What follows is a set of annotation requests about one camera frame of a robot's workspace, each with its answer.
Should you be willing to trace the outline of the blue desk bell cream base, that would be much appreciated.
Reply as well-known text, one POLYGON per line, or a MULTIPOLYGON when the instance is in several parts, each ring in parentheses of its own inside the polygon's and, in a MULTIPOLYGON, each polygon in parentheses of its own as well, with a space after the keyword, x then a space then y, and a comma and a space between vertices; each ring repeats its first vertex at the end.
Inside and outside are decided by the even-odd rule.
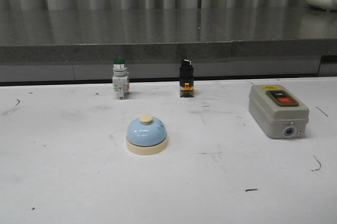
POLYGON ((154 155, 163 151, 167 145, 164 123, 152 115, 136 118, 127 128, 126 147, 133 154, 154 155))

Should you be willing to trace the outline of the grey stone counter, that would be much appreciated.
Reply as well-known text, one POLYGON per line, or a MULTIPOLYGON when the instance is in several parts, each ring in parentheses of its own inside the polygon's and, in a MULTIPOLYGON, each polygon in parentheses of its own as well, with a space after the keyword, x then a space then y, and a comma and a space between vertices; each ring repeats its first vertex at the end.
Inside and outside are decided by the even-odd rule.
POLYGON ((308 7, 1 11, 1 82, 336 76, 336 13, 308 7))

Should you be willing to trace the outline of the black selector switch orange base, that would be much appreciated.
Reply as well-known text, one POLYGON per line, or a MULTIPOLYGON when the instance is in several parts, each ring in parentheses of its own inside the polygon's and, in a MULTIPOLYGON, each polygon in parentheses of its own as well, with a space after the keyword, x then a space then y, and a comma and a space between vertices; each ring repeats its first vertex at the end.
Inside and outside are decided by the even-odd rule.
POLYGON ((182 60, 180 67, 180 97, 194 96, 194 68, 190 60, 182 60))

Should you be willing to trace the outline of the green pushbutton switch white body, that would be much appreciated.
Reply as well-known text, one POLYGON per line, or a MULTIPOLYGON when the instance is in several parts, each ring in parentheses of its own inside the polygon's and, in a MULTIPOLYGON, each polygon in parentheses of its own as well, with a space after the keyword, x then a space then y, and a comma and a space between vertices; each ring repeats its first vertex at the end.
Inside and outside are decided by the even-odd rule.
POLYGON ((126 60, 123 57, 117 57, 113 61, 113 89, 120 100, 125 99, 130 89, 129 75, 126 66, 126 60))

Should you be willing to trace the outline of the grey on off switch box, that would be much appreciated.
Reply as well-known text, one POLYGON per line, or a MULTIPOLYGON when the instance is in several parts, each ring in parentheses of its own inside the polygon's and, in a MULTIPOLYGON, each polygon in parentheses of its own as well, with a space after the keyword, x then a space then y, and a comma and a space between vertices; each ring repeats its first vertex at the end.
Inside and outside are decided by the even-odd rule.
POLYGON ((310 110, 282 85, 253 85, 249 112, 268 137, 290 139, 304 134, 310 110))

